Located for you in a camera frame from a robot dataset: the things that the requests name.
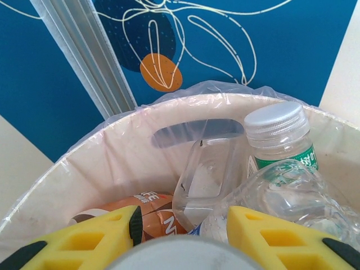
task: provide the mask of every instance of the plastic bottle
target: plastic bottle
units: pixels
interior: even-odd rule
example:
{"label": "plastic bottle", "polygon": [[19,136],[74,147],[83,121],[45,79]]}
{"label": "plastic bottle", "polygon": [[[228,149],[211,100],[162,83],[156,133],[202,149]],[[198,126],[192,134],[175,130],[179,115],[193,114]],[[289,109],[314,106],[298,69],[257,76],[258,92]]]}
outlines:
{"label": "plastic bottle", "polygon": [[233,205],[325,231],[360,250],[359,215],[340,207],[327,194],[320,174],[297,160],[282,160],[254,173],[189,234],[227,242],[227,213]]}
{"label": "plastic bottle", "polygon": [[194,143],[175,188],[173,213],[190,231],[240,185],[243,151],[238,138],[202,139]]}
{"label": "plastic bottle", "polygon": [[251,112],[244,122],[258,169],[289,158],[318,169],[309,120],[301,104],[286,101],[269,105]]}

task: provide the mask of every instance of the orange oval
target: orange oval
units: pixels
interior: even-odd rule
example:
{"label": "orange oval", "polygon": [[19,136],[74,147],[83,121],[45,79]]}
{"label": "orange oval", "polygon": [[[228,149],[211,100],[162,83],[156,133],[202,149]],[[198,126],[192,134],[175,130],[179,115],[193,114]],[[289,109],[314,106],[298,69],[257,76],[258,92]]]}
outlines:
{"label": "orange oval", "polygon": [[173,61],[159,53],[150,53],[142,60],[140,72],[146,83],[160,92],[173,92],[181,87],[182,74]]}

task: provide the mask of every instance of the green bottle label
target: green bottle label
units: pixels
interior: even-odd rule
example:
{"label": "green bottle label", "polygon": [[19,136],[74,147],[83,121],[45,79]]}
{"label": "green bottle label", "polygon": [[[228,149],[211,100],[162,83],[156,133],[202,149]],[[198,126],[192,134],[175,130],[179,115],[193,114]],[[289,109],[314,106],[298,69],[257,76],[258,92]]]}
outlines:
{"label": "green bottle label", "polygon": [[[316,154],[314,151],[314,146],[311,145],[309,149],[307,149],[305,152],[302,152],[299,155],[290,157],[289,159],[296,159],[299,160],[301,163],[303,163],[306,167],[311,167],[316,170],[319,170],[319,165],[317,164]],[[279,160],[262,160],[255,157],[256,164],[258,165],[258,169],[262,169],[266,167],[267,165],[273,164]]]}

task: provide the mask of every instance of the black rubber tip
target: black rubber tip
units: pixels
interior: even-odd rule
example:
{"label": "black rubber tip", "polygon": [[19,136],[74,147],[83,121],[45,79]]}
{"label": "black rubber tip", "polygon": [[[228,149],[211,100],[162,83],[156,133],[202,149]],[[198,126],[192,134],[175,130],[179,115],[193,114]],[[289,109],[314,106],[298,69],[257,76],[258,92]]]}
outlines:
{"label": "black rubber tip", "polygon": [[331,238],[324,238],[322,242],[356,270],[360,270],[360,253],[355,248]]}
{"label": "black rubber tip", "polygon": [[133,240],[133,245],[136,246],[140,244],[142,238],[142,214],[140,206],[136,208],[130,218],[129,232],[130,238]]}
{"label": "black rubber tip", "polygon": [[38,241],[14,252],[10,257],[6,258],[0,263],[0,270],[20,270],[26,263],[35,257],[47,243],[45,241]]}

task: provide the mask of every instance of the clear plastic liner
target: clear plastic liner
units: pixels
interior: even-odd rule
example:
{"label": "clear plastic liner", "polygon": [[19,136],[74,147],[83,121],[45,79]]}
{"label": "clear plastic liner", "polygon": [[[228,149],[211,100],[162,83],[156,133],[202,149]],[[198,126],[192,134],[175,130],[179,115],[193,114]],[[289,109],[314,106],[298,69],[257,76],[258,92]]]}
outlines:
{"label": "clear plastic liner", "polygon": [[[298,101],[269,87],[207,81],[107,119],[15,202],[0,223],[0,260],[86,209],[149,190],[173,192],[195,141],[233,128],[229,119],[243,125],[248,113],[282,100]],[[359,129],[301,104],[331,197],[359,210]],[[239,140],[248,148],[245,136]]]}

